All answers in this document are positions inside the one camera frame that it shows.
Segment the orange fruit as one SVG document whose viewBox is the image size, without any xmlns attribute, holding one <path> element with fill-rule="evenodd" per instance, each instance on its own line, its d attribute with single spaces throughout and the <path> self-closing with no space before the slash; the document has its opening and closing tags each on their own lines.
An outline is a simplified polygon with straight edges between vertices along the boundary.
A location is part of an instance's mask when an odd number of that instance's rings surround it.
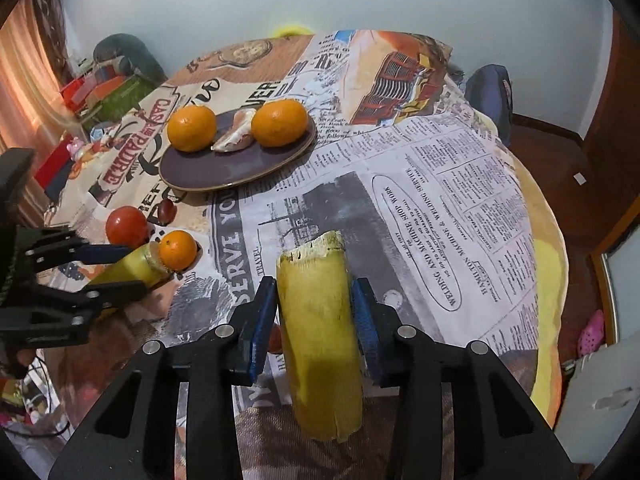
<svg viewBox="0 0 640 480">
<path fill-rule="evenodd" d="M 296 100 L 264 104 L 254 115 L 250 132 L 264 148 L 282 148 L 299 139 L 308 124 L 308 113 Z"/>
</svg>

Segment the printed newspaper tablecloth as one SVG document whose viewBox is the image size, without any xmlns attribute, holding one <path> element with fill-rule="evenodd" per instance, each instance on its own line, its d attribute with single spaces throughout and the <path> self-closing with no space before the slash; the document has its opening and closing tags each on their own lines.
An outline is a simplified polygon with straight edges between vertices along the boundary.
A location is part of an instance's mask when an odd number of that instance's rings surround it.
<svg viewBox="0 0 640 480">
<path fill-rule="evenodd" d="M 247 41 L 197 58 L 107 130 L 73 166 L 53 222 L 102 242 L 108 215 L 133 206 L 153 242 L 183 230 L 198 256 L 153 289 L 159 320 L 119 310 L 85 344 L 48 353 L 72 435 L 146 342 L 180 346 L 228 323 L 263 278 L 277 281 L 280 255 L 329 231 L 343 239 L 350 310 L 352 283 L 365 278 L 378 302 L 434 341 L 483 341 L 551 428 L 559 367 L 539 329 L 562 308 L 564 244 L 536 183 L 451 81 L 449 55 L 433 38 L 384 30 Z M 284 99 L 317 129 L 294 162 L 217 191 L 175 190 L 160 177 L 176 110 L 212 110 L 215 142 L 238 110 Z M 177 215 L 160 226 L 165 198 Z M 344 442 L 308 437 L 288 388 L 278 295 L 264 369 L 232 389 L 239 479 L 388 479 L 399 390 L 378 386 L 358 349 L 360 429 Z"/>
</svg>

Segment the green storage box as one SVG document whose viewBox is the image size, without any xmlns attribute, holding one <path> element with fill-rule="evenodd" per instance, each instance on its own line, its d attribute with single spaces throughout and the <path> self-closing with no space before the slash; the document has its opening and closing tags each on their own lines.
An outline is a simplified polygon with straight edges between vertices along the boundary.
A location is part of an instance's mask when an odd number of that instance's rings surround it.
<svg viewBox="0 0 640 480">
<path fill-rule="evenodd" d="M 148 96 L 157 84 L 139 75 L 116 76 L 98 84 L 86 97 L 80 124 L 89 130 L 100 122 L 119 122 L 127 112 Z"/>
</svg>

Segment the large orange with sticker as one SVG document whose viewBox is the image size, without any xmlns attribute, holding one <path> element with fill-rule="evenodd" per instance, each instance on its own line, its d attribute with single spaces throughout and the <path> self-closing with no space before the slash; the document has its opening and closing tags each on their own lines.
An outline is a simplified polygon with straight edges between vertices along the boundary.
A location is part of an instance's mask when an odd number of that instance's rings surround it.
<svg viewBox="0 0 640 480">
<path fill-rule="evenodd" d="M 166 132 L 175 150 L 186 153 L 201 151 L 214 142 L 217 117 L 206 106 L 188 105 L 171 115 Z"/>
</svg>

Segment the white cardboard box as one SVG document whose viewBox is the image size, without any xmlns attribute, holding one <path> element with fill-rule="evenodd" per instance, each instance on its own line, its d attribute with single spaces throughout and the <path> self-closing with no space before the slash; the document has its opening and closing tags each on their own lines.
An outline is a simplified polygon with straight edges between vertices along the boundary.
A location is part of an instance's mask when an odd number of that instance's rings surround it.
<svg viewBox="0 0 640 480">
<path fill-rule="evenodd" d="M 639 404 L 639 336 L 580 359 L 554 433 L 575 464 L 598 466 Z"/>
</svg>

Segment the grey plush toy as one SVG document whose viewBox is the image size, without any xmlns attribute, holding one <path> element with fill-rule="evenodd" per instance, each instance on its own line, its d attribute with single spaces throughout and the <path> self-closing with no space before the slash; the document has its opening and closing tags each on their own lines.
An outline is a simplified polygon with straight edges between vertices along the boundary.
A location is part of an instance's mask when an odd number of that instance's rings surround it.
<svg viewBox="0 0 640 480">
<path fill-rule="evenodd" d="M 138 37 L 119 32 L 99 41 L 93 49 L 93 61 L 103 63 L 123 56 L 131 67 L 154 84 L 163 84 L 167 76 L 160 63 Z"/>
</svg>

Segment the dark blue chair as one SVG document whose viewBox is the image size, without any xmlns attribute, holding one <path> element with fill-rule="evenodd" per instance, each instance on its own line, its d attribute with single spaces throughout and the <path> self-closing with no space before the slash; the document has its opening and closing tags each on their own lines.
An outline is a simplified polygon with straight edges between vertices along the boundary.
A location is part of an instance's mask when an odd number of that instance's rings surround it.
<svg viewBox="0 0 640 480">
<path fill-rule="evenodd" d="M 513 94 L 508 70 L 498 64 L 479 68 L 466 82 L 464 95 L 472 107 L 494 122 L 499 139 L 508 148 L 513 124 Z"/>
</svg>

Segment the yellow chair back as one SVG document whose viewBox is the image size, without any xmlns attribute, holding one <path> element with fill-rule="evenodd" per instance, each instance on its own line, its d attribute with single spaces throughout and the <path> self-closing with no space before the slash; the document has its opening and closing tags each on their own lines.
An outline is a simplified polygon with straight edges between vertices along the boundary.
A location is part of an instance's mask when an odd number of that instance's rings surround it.
<svg viewBox="0 0 640 480">
<path fill-rule="evenodd" d="M 300 36 L 312 36 L 314 32 L 303 25 L 299 24 L 287 24 L 277 27 L 272 33 L 271 38 L 291 38 Z"/>
</svg>

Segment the small orange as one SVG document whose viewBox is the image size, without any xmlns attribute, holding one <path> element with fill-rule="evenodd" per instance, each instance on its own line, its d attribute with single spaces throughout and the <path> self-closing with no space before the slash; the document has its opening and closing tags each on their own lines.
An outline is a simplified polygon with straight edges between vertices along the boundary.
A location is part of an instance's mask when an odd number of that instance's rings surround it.
<svg viewBox="0 0 640 480">
<path fill-rule="evenodd" d="M 198 243 L 186 231 L 171 231 L 160 239 L 160 260 L 171 271 L 187 269 L 197 256 Z"/>
</svg>

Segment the pink toy figure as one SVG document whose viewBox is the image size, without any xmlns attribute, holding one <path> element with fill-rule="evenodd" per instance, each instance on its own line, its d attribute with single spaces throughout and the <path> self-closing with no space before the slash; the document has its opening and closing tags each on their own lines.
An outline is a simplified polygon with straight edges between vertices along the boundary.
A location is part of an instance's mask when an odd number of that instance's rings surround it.
<svg viewBox="0 0 640 480">
<path fill-rule="evenodd" d="M 66 145 L 68 154 L 70 154 L 70 159 L 74 162 L 81 160 L 81 157 L 90 151 L 91 147 L 91 143 L 87 143 L 79 138 L 73 138 L 70 140 L 70 143 Z"/>
</svg>

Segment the yellow banana piece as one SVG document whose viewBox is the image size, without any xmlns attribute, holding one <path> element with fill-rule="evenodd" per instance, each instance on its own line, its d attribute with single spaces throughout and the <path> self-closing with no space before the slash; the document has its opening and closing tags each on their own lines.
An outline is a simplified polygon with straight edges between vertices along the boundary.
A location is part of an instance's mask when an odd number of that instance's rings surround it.
<svg viewBox="0 0 640 480">
<path fill-rule="evenodd" d="M 171 270 L 160 258 L 160 244 L 155 242 L 144 244 L 115 263 L 104 266 L 89 282 L 87 288 L 120 284 L 118 290 L 122 292 L 125 284 L 140 281 L 145 286 L 145 294 L 138 300 L 127 299 L 122 307 L 116 307 L 114 301 L 110 301 L 103 308 L 98 320 L 113 316 L 119 310 L 125 310 L 131 322 L 159 320 L 166 311 L 162 309 L 162 294 L 153 292 L 153 289 L 167 282 L 171 274 Z"/>
<path fill-rule="evenodd" d="M 295 418 L 308 437 L 344 442 L 362 424 L 362 385 L 341 233 L 280 255 L 277 285 Z"/>
</svg>

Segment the red tomato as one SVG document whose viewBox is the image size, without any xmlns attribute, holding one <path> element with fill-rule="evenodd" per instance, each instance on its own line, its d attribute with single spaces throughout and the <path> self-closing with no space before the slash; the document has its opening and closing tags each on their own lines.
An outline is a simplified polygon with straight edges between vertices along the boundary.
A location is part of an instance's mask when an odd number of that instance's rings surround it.
<svg viewBox="0 0 640 480">
<path fill-rule="evenodd" d="M 136 249 L 149 240 L 149 225 L 142 212 L 133 206 L 114 209 L 105 223 L 105 234 L 113 245 Z"/>
</svg>

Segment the dark red jujube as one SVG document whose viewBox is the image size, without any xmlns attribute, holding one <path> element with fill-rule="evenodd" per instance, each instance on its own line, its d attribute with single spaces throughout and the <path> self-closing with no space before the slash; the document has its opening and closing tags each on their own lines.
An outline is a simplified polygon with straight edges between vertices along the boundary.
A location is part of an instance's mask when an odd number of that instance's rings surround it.
<svg viewBox="0 0 640 480">
<path fill-rule="evenodd" d="M 177 206 L 172 200 L 165 198 L 158 204 L 156 215 L 160 226 L 168 226 L 176 218 Z"/>
</svg>

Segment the orange curtain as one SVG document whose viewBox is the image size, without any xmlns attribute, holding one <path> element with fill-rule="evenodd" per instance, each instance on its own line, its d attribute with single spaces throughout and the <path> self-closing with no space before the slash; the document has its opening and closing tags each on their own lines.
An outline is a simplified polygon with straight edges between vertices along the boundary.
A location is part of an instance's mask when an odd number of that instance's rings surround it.
<svg viewBox="0 0 640 480">
<path fill-rule="evenodd" d="M 36 0 L 18 0 L 1 27 L 1 148 L 31 148 L 43 160 L 79 131 L 44 50 Z"/>
</svg>

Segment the pink slipper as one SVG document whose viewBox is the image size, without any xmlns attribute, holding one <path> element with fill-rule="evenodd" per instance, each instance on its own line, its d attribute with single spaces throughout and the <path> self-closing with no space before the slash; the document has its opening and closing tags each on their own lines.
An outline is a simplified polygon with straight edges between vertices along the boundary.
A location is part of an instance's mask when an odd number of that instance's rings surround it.
<svg viewBox="0 0 640 480">
<path fill-rule="evenodd" d="M 581 358 L 596 352 L 605 340 L 604 313 L 601 309 L 591 315 L 577 341 L 577 353 Z"/>
</svg>

